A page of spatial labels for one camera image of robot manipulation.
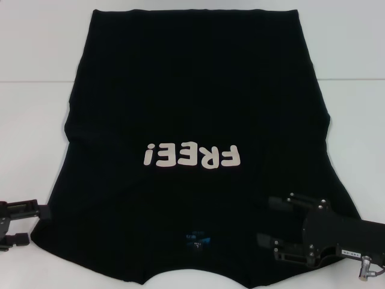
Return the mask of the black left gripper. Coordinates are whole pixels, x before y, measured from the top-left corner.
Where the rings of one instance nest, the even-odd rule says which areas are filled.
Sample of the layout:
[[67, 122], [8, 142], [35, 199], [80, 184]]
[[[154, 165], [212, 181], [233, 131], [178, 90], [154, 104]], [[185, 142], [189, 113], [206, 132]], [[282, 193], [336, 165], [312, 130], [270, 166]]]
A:
[[48, 205], [39, 205], [36, 199], [8, 203], [1, 201], [0, 216], [0, 251], [7, 252], [14, 245], [27, 246], [30, 244], [28, 233], [7, 235], [11, 220], [38, 217], [43, 220], [50, 219]]

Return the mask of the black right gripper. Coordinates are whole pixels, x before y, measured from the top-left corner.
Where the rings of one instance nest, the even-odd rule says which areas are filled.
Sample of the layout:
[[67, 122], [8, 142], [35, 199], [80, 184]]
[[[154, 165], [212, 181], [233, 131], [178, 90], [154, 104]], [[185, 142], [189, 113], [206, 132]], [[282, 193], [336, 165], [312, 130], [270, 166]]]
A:
[[291, 243], [266, 234], [257, 234], [259, 247], [271, 249], [276, 261], [322, 267], [330, 257], [384, 266], [384, 224], [340, 216], [327, 210], [327, 200], [290, 193], [270, 196], [269, 208], [298, 216], [303, 223], [303, 244]]

